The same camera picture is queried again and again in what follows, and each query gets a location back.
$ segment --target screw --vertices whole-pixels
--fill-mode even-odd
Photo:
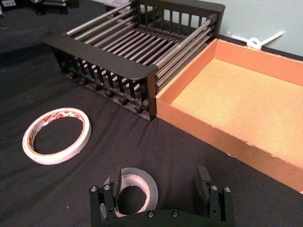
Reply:
[[[224,188],[224,191],[231,192],[232,190],[229,187]]]
[[[155,213],[152,210],[147,212],[147,216],[150,218],[152,218],[154,215],[155,215]]]
[[[214,191],[217,191],[217,190],[218,190],[218,187],[217,187],[216,185],[211,186],[211,188],[212,188]]]
[[[174,210],[171,215],[174,217],[174,218],[177,218],[179,216],[179,212],[177,210]]]
[[[96,186],[92,186],[91,188],[90,188],[90,191],[91,192],[95,192],[97,190],[97,187]]]
[[[109,184],[107,184],[103,188],[104,188],[104,190],[108,190],[108,189],[110,189],[110,186],[109,186]]]

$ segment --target open cardboard box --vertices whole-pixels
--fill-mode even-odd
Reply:
[[[157,94],[157,116],[303,193],[303,62],[216,39]]]

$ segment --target light blue wall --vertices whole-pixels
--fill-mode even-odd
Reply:
[[[269,38],[266,46],[303,56],[303,0],[206,0],[226,6],[220,34]]]

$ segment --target white tape roll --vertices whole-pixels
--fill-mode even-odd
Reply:
[[[35,152],[34,139],[38,132],[53,120],[62,117],[76,117],[80,121],[82,121],[83,128],[79,138],[67,149],[62,150],[58,153],[43,155]],[[25,132],[22,141],[22,146],[26,155],[29,156],[33,161],[43,165],[53,165],[64,162],[78,154],[87,144],[90,137],[90,133],[91,126],[89,118],[83,111],[75,108],[61,108],[50,111],[35,120]]]

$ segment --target white plastic piece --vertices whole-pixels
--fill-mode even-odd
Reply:
[[[237,36],[237,35],[232,35],[232,38],[245,42],[246,45],[250,48],[254,48],[256,50],[261,50],[263,45],[273,41],[274,39],[277,39],[278,37],[280,37],[283,34],[284,34],[284,31],[280,31],[277,34],[269,37],[268,39],[266,39],[262,42],[257,38],[246,39],[246,38],[243,38],[243,37],[240,37],[240,36]]]
[[[38,132],[53,120],[62,117],[76,117],[80,121],[82,121],[83,128],[79,138],[68,148],[58,153],[54,153],[50,155],[37,153],[34,150],[34,139],[38,134]],[[90,133],[91,133],[91,126],[90,126],[89,118],[83,111],[75,108],[61,108],[61,109],[50,111],[39,117],[37,120],[35,120],[26,130],[23,137],[22,146],[25,154],[28,157],[30,157],[33,161],[43,165],[53,165],[67,161],[68,159],[78,154],[87,144],[90,137]]]

